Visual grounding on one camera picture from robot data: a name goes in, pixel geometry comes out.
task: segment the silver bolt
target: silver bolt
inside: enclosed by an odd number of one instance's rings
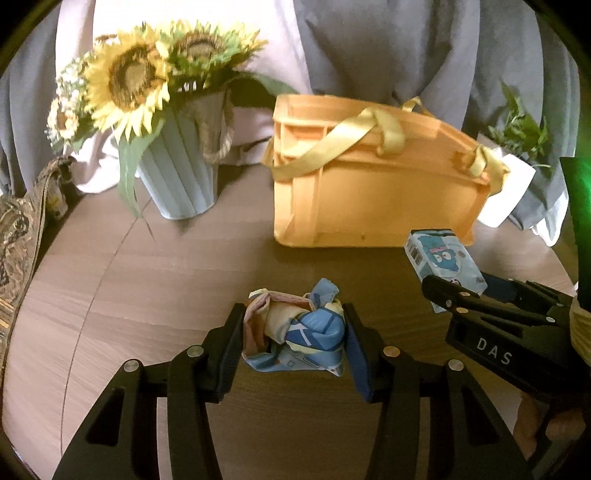
[[[391,358],[396,358],[398,355],[400,355],[400,348],[396,346],[384,347],[384,355]]]
[[[123,370],[127,373],[135,372],[139,368],[139,362],[137,360],[127,360],[123,366]]]
[[[447,365],[449,366],[450,369],[452,369],[454,372],[461,372],[462,370],[464,370],[464,364],[462,363],[462,361],[460,360],[450,360]]]
[[[202,356],[204,353],[205,350],[203,350],[203,347],[201,345],[190,346],[187,350],[187,356],[190,356],[191,358]]]

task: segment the orange bin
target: orange bin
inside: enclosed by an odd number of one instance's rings
[[[477,142],[436,118],[333,96],[280,95],[264,162],[294,161],[367,107],[399,120],[402,152],[378,156],[383,135],[375,127],[319,170],[276,181],[276,240],[289,247],[401,247],[413,229],[449,228],[471,245],[491,188],[459,164]]]

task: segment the human hand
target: human hand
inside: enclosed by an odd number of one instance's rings
[[[513,437],[526,460],[535,452],[537,447],[535,435],[542,420],[540,409],[534,399],[528,394],[522,393]],[[546,436],[553,442],[576,440],[583,434],[585,428],[583,409],[574,408],[558,413],[551,419],[546,428]]]

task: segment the cartoon character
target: cartoon character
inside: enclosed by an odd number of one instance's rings
[[[457,272],[460,270],[456,262],[456,253],[449,248],[439,236],[423,235],[418,238],[429,260],[439,268]]]

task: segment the brown tabletop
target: brown tabletop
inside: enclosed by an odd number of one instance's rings
[[[422,298],[402,249],[282,247],[273,240],[265,167],[224,174],[231,178],[217,205],[184,222],[161,218],[140,189],[154,239],[116,191],[87,196],[43,258],[12,337],[2,416],[8,437],[41,479],[51,478],[125,360],[169,361],[222,325],[250,291],[303,294],[322,277],[355,304],[366,325],[415,359],[464,361],[512,427],[518,391],[445,344],[449,315],[434,314]],[[572,293],[554,252],[532,232],[477,224],[475,236],[470,251],[481,270]],[[361,400],[348,373],[260,374],[241,362],[231,393],[208,412],[224,478],[359,479],[379,406]]]

